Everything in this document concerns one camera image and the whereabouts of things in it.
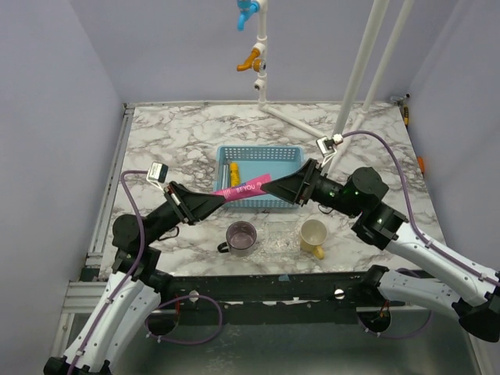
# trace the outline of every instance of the marble surface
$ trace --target marble surface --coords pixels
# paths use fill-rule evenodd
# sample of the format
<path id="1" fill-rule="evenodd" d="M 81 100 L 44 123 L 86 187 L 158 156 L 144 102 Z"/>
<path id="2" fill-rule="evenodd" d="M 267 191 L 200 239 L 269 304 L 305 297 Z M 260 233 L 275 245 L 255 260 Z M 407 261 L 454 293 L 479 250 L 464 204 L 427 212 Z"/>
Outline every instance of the marble surface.
<path id="1" fill-rule="evenodd" d="M 340 110 L 339 104 L 274 105 L 275 108 L 330 133 Z M 352 117 L 359 112 L 355 105 Z M 419 226 L 443 241 L 413 148 L 396 107 L 376 103 L 362 126 L 388 141 L 402 163 L 409 182 L 412 207 Z M 271 115 L 257 105 L 191 105 L 138 107 L 130 131 L 123 170 L 147 170 L 152 162 L 169 166 L 168 180 L 184 184 L 193 191 L 210 192 L 214 181 L 216 150 L 220 145 L 300 145 L 305 159 L 320 159 L 315 138 Z M 337 169 L 330 175 L 343 183 L 360 166 L 372 166 L 389 185 L 384 201 L 407 213 L 396 169 L 381 144 L 374 138 L 356 136 Z M 147 215 L 164 202 L 162 193 L 144 177 L 131 177 L 129 186 L 141 214 Z M 116 193 L 111 223 L 123 213 L 131 213 L 121 187 Z M 298 229 L 308 219 L 323 221 L 330 231 L 325 259 L 318 260 L 298 248 Z M 220 254 L 227 227 L 238 220 L 253 223 L 259 232 L 259 247 L 247 258 Z M 219 209 L 207 220 L 189 227 L 182 225 L 174 239 L 153 244 L 161 250 L 158 269 L 173 275 L 233 275 L 261 273 L 312 273 L 367 270 L 373 264 L 391 268 L 417 268 L 406 260 L 363 244 L 350 230 L 355 220 L 338 213 L 322 214 L 309 202 L 300 209 L 265 213 L 262 210 Z M 111 226 L 105 242 L 101 277 L 111 273 L 116 249 L 111 245 Z"/>

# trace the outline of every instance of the blue valve handle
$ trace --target blue valve handle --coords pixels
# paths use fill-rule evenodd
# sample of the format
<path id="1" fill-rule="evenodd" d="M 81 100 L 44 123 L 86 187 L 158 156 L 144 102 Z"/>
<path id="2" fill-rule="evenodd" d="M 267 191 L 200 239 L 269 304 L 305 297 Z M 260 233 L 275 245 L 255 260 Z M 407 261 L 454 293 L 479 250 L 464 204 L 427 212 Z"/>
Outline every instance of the blue valve handle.
<path id="1" fill-rule="evenodd" d="M 250 0 L 237 0 L 237 6 L 240 8 L 240 17 L 237 20 L 237 29 L 243 31 L 245 28 L 245 22 L 250 20 L 253 13 L 257 13 L 260 10 L 260 5 L 258 2 L 252 2 Z"/>

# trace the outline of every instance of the gray wall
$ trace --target gray wall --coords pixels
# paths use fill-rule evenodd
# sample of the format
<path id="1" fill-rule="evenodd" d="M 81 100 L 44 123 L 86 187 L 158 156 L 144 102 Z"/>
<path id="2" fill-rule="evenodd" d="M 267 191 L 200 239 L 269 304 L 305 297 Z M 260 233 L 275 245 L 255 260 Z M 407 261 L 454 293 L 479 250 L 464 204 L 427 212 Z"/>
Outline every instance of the gray wall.
<path id="1" fill-rule="evenodd" d="M 462 1 L 410 89 L 410 134 L 446 241 L 500 270 L 500 2 Z M 500 373 L 500 347 L 491 346 Z"/>
<path id="2" fill-rule="evenodd" d="M 238 32 L 234 0 L 70 0 L 125 102 L 255 99 L 237 73 L 257 17 Z M 270 0 L 269 98 L 342 100 L 373 0 Z M 359 92 L 363 99 L 403 1 L 389 5 Z M 405 94 L 456 0 L 417 0 L 378 98 Z"/>
<path id="3" fill-rule="evenodd" d="M 123 107 L 67 0 L 0 3 L 0 373 L 33 375 L 84 263 Z"/>

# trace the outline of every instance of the beige cup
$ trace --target beige cup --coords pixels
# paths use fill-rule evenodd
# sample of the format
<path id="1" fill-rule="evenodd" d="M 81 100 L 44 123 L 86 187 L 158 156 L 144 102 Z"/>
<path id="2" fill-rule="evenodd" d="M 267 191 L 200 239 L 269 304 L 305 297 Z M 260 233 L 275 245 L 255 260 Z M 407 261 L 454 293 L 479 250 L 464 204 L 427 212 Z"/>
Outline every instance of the beige cup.
<path id="1" fill-rule="evenodd" d="M 328 229 L 319 220 L 307 220 L 300 228 L 300 249 L 311 252 L 318 259 L 323 259 L 325 253 L 321 245 L 328 236 Z"/>

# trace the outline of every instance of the cup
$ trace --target cup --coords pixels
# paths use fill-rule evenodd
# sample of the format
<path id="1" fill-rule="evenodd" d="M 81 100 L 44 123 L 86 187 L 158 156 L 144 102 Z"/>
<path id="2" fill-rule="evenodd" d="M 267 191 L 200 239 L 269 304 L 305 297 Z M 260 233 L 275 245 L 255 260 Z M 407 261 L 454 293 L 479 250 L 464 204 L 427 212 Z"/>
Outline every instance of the cup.
<path id="1" fill-rule="evenodd" d="M 232 223 L 226 230 L 226 242 L 217 246 L 221 253 L 229 252 L 235 256 L 247 256 L 254 252 L 257 230 L 246 221 Z"/>
<path id="2" fill-rule="evenodd" d="M 311 252 L 318 259 L 323 259 L 325 253 L 321 245 L 328 236 L 328 229 L 319 220 L 307 220 L 300 228 L 300 249 Z"/>

